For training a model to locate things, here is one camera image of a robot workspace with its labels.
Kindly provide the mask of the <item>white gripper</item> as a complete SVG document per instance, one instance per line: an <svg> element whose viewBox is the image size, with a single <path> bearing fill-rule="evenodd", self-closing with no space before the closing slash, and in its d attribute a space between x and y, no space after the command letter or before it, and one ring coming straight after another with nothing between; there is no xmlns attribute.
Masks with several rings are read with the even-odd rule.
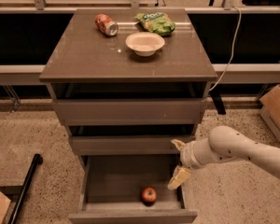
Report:
<svg viewBox="0 0 280 224"><path fill-rule="evenodd" d="M180 161L185 166L176 166L173 176L167 185L168 189L174 190L191 176L191 170L198 170L207 164L209 146L206 139L195 140L186 144L181 140L173 139L171 143L180 151Z"/></svg>

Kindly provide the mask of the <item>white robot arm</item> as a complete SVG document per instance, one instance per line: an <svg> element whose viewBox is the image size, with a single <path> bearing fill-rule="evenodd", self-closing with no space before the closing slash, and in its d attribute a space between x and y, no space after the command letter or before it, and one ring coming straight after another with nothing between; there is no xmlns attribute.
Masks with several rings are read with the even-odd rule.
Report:
<svg viewBox="0 0 280 224"><path fill-rule="evenodd" d="M250 161L280 179L280 148L251 140L228 126L217 126L201 140L184 143L174 139L171 143L180 153L180 165L176 166L168 189L177 189L190 177L192 171L207 164L237 158Z"/></svg>

